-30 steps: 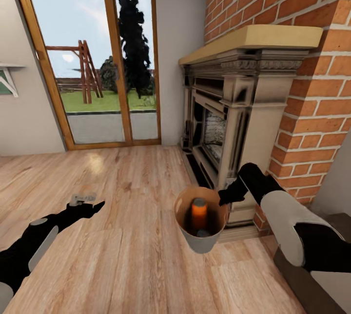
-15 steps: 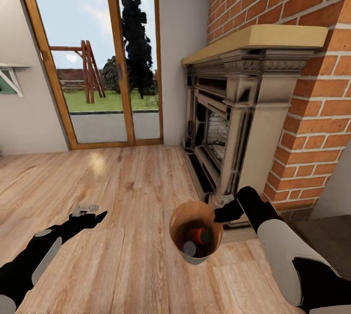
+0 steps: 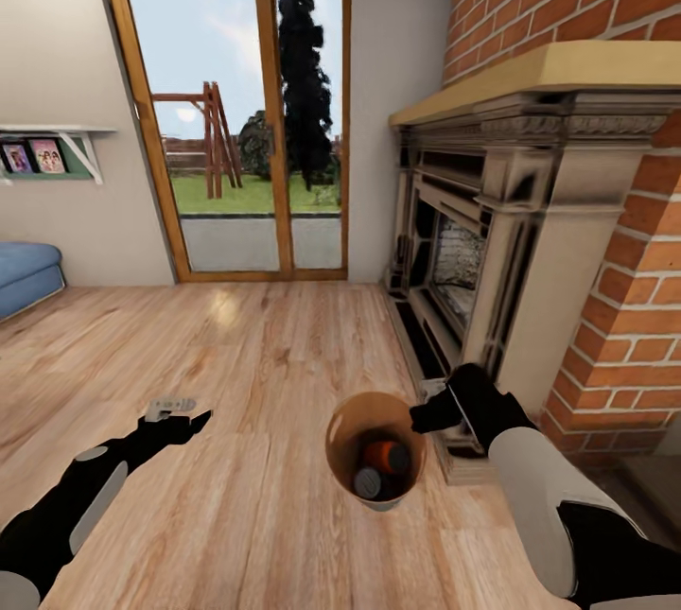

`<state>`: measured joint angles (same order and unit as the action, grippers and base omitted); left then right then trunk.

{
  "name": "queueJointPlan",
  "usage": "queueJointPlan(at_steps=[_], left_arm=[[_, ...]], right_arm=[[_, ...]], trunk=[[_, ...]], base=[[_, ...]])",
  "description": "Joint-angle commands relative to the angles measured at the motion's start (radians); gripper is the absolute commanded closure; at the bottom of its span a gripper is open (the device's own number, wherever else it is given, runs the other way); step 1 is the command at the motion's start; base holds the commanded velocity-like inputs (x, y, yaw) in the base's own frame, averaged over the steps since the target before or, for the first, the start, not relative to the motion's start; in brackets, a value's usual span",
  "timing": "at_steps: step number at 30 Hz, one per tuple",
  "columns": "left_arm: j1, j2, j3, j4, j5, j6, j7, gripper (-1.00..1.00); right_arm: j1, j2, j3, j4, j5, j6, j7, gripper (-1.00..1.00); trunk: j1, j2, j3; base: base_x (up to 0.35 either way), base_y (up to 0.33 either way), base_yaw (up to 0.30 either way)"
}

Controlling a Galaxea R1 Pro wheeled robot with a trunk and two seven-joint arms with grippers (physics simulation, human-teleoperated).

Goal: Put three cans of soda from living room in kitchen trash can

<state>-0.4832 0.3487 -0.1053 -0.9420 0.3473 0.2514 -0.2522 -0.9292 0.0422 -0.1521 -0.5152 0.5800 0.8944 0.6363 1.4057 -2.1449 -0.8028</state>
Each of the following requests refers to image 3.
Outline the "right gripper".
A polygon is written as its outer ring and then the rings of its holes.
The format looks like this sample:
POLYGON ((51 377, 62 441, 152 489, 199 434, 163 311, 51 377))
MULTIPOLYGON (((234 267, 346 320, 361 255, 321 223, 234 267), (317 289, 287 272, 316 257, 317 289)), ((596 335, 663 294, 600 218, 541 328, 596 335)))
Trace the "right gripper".
POLYGON ((418 433, 443 430, 461 423, 461 419, 446 417, 443 408, 439 406, 439 396, 430 399, 424 406, 411 407, 410 415, 413 420, 412 428, 418 433))

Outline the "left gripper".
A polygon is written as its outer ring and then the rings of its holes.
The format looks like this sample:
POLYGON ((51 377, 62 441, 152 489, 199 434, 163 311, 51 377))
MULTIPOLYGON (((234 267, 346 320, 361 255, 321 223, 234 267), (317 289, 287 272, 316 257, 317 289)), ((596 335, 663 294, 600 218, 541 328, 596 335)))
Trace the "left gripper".
POLYGON ((138 429, 133 433, 142 433, 150 444, 148 458, 171 444, 187 444, 194 433, 199 433, 209 421, 212 411, 208 410, 197 418, 187 416, 169 416, 159 422, 145 422, 145 416, 138 419, 138 429))

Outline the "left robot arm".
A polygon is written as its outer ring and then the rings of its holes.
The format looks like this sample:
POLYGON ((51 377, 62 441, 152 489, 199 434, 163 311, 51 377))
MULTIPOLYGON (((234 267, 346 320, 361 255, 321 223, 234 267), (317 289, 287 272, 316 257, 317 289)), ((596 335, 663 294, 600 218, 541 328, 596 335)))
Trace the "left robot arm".
POLYGON ((60 569, 73 561, 128 475, 171 444, 187 444, 209 421, 169 416, 196 407, 187 397, 152 397, 138 429, 73 458, 60 484, 0 532, 0 610, 37 610, 60 569))

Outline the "trash can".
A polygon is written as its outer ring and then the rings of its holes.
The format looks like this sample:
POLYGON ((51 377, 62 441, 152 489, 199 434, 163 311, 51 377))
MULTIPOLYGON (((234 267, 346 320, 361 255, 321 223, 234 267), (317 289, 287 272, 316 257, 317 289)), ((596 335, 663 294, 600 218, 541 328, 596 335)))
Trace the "trash can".
POLYGON ((386 392, 362 392, 349 397, 328 422, 324 452, 330 471, 344 490, 372 511, 393 509, 423 476, 428 459, 427 434, 413 430, 412 423, 410 406, 386 392), (383 474, 393 488, 390 501, 368 501, 357 496, 355 490, 355 477, 366 466, 364 447, 373 441, 396 441, 408 451, 408 467, 402 474, 383 474))

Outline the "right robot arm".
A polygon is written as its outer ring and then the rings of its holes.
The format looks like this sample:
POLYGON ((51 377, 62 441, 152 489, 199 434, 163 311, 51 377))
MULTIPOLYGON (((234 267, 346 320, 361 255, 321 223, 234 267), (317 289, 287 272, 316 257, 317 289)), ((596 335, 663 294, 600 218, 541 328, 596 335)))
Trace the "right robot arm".
POLYGON ((421 381, 419 392, 425 405, 410 408, 413 430, 443 430, 465 418, 550 594, 582 610, 681 610, 681 554, 647 540, 482 367, 465 363, 449 378, 421 381))

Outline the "can of soda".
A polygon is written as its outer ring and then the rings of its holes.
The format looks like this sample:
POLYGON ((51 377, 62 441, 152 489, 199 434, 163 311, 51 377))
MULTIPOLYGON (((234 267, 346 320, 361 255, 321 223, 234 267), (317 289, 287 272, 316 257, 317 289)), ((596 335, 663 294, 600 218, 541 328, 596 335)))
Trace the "can of soda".
POLYGON ((390 501, 393 488, 389 480, 374 466, 362 467, 355 477, 357 496, 368 501, 390 501))
POLYGON ((380 474, 400 475, 408 467, 408 451, 396 441, 373 441, 364 447, 364 461, 380 474))

